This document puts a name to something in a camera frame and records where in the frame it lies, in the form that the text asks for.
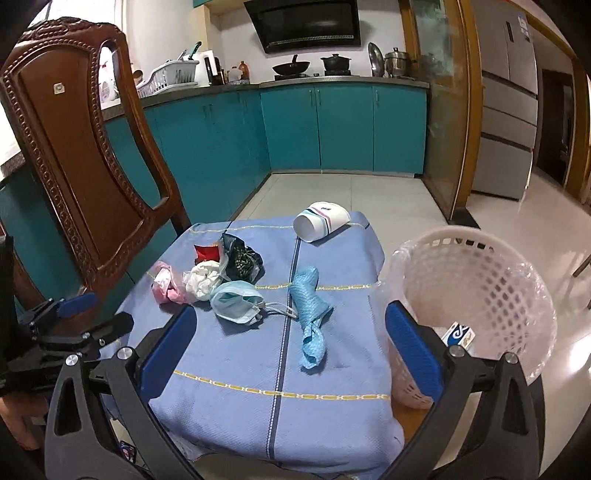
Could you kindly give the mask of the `person's left hand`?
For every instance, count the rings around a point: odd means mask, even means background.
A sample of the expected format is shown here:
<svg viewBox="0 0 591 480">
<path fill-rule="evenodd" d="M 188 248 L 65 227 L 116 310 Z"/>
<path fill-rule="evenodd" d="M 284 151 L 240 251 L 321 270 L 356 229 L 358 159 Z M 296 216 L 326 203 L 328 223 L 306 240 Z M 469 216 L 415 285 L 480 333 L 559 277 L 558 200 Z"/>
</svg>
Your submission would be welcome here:
<svg viewBox="0 0 591 480">
<path fill-rule="evenodd" d="M 43 395 L 11 393 L 1 398 L 1 416 L 17 443 L 25 450 L 43 447 L 44 434 L 32 418 L 41 418 L 48 412 Z"/>
</svg>

